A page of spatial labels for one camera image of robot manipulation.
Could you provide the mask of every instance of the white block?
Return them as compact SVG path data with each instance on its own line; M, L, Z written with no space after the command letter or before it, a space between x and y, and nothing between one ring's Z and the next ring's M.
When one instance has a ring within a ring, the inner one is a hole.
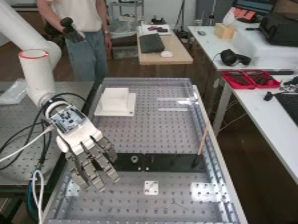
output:
M128 88L107 88L96 107L96 116L135 116L136 93Z
M107 88L102 96L104 111L128 111L128 88Z

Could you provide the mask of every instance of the robotic hand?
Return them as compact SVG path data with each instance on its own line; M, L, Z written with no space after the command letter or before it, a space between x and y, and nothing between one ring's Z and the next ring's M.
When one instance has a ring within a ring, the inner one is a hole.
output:
M82 188L94 185L103 191L105 187L98 172L100 168L115 182L120 179L111 164L117 160L111 141L103 136L87 116L63 99L56 102L50 101L46 117L58 128L56 141L59 148L67 153L74 181Z
M60 24L62 24L63 27L66 27L63 29L63 34L64 34L67 39L70 39L74 43L79 43L79 42L86 40L84 37L83 37L83 34L80 34L72 26L72 24L74 24L72 18L70 18L70 17L64 18L60 21Z
M80 42L84 34L74 28L72 23L71 18L62 20L64 35L74 42ZM28 95L36 106L43 107L47 119L58 128L58 145L67 153L74 180L83 188L95 185L104 190L98 170L103 169L116 182L119 174L111 162L116 161L117 155L112 143L87 116L66 100L52 97L56 93L54 69L62 50L44 39L4 0L0 0L0 32L23 50L19 58Z

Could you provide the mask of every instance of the hand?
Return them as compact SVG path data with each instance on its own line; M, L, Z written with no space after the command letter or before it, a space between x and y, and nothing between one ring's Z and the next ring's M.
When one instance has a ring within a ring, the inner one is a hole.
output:
M111 52L112 50L112 41L111 41L108 33L105 33L105 49L107 49L107 52Z

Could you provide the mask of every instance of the red object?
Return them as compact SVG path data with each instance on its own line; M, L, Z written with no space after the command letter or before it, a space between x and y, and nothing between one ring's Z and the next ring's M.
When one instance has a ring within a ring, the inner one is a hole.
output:
M240 12L240 14L237 15L237 18L245 17L245 14L247 14L247 10L243 9L241 12Z
M256 83L243 71L223 71L221 75L233 89L254 89Z
M261 70L223 71L223 78L233 89L276 89L281 83Z
M244 17L245 17L245 19L252 20L254 15L256 15L256 12L254 11L249 11Z
M276 88L280 88L281 83L272 77L272 75L268 72L265 72L262 70L252 70L252 71L247 70L247 71L244 71L244 73L245 73L245 75L248 75L248 77L256 83L256 87L257 88L260 88L260 89L276 89ZM264 84L258 83L260 78L266 80Z
M236 17L239 16L240 12L241 12L241 9L237 9L237 8L236 8L236 11L235 11L235 16L236 16Z
M42 55L42 56L36 56L36 57L35 57L35 56L32 56L32 57L26 56L26 55L24 55L26 51L19 52L19 57L26 58L26 59L40 59L40 58L46 58L46 57L50 56L50 53L48 53L48 51L46 51L46 50L43 50L43 51L44 51L44 55Z

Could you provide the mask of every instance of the white cloth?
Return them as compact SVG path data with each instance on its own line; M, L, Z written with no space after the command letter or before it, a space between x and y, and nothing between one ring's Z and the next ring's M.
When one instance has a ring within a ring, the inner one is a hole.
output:
M75 27L82 32L98 32L102 18L96 9L96 0L48 0L60 19L71 17Z

